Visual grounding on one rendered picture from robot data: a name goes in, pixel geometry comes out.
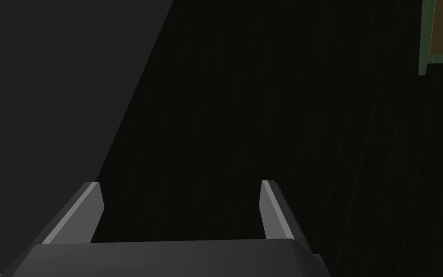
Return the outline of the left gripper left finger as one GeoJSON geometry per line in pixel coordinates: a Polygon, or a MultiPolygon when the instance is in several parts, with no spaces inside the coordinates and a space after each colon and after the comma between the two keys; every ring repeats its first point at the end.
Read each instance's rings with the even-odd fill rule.
{"type": "Polygon", "coordinates": [[[32,243],[90,243],[103,211],[99,182],[85,182],[32,243]]]}

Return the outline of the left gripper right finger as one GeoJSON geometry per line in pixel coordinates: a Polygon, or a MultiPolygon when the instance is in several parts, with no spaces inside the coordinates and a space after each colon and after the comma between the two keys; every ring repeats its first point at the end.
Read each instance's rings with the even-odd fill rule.
{"type": "Polygon", "coordinates": [[[309,245],[276,181],[261,182],[259,211],[266,239],[293,239],[309,245]]]}

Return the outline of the green framed cabinet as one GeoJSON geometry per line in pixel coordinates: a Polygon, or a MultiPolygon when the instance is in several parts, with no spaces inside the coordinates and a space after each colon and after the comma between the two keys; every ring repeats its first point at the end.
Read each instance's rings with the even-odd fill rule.
{"type": "Polygon", "coordinates": [[[422,0],[418,74],[429,64],[443,63],[443,0],[422,0]]]}

